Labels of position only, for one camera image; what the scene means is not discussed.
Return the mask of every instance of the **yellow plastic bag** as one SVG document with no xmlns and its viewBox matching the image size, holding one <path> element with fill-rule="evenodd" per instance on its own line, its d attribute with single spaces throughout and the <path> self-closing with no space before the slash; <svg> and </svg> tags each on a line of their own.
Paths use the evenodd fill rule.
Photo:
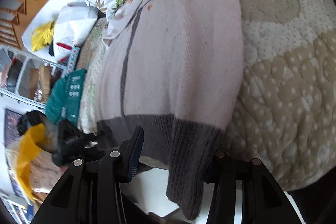
<svg viewBox="0 0 336 224">
<path fill-rule="evenodd" d="M 54 20 L 49 21 L 48 23 L 36 28 L 31 34 L 31 50 L 33 52 L 36 52 L 50 45 L 53 41 L 54 29 Z"/>
<path fill-rule="evenodd" d="M 34 201 L 34 192 L 49 193 L 62 173 L 51 153 L 39 146 L 48 141 L 43 123 L 29 128 L 6 149 L 8 163 L 24 195 Z"/>
</svg>

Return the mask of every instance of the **silver screw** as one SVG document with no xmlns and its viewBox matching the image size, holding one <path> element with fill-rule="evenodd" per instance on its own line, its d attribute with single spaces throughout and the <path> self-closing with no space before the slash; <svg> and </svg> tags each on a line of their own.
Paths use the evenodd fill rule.
<svg viewBox="0 0 336 224">
<path fill-rule="evenodd" d="M 119 157 L 119 156 L 120 156 L 120 152 L 119 152 L 119 151 L 112 151 L 112 152 L 110 153 L 110 156 L 111 156 L 112 158 Z"/>
<path fill-rule="evenodd" d="M 217 158 L 223 158 L 224 157 L 224 152 L 222 152 L 222 151 L 217 151 L 216 153 L 215 153 L 215 156 L 217 157 Z"/>
<path fill-rule="evenodd" d="M 75 161 L 73 162 L 73 165 L 74 165 L 74 166 L 80 166 L 82 163 L 83 163 L 83 161 L 82 161 L 81 159 L 78 159 L 78 160 L 75 160 Z"/>
<path fill-rule="evenodd" d="M 252 163 L 253 163 L 254 165 L 261 165 L 261 160 L 259 160 L 259 159 L 253 159 L 253 160 L 252 160 Z"/>
</svg>

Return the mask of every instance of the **bed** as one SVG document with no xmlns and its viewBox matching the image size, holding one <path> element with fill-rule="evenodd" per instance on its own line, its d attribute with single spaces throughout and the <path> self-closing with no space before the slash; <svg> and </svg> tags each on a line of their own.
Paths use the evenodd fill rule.
<svg viewBox="0 0 336 224">
<path fill-rule="evenodd" d="M 240 2 L 244 81 L 221 148 L 237 159 L 260 158 L 284 190 L 304 187 L 336 164 L 336 6 L 332 0 Z M 105 24 L 97 21 L 77 64 L 88 70 L 79 115 L 86 133 L 97 131 L 93 106 Z"/>
</svg>

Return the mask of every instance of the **sweater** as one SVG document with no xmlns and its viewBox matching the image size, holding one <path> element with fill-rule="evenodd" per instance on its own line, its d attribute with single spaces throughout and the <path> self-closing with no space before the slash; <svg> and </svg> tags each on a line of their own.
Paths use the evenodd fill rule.
<svg viewBox="0 0 336 224">
<path fill-rule="evenodd" d="M 142 126 L 142 155 L 168 166 L 167 197 L 196 218 L 242 81 L 239 0 L 128 1 L 103 41 L 98 129 L 113 147 Z"/>
</svg>

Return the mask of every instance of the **teal bag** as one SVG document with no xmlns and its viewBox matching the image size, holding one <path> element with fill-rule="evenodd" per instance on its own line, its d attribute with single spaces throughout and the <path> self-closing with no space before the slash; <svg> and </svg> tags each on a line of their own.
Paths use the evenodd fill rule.
<svg viewBox="0 0 336 224">
<path fill-rule="evenodd" d="M 53 124 L 68 119 L 77 126 L 85 75 L 86 70 L 75 70 L 56 81 L 45 108 L 45 115 Z"/>
</svg>

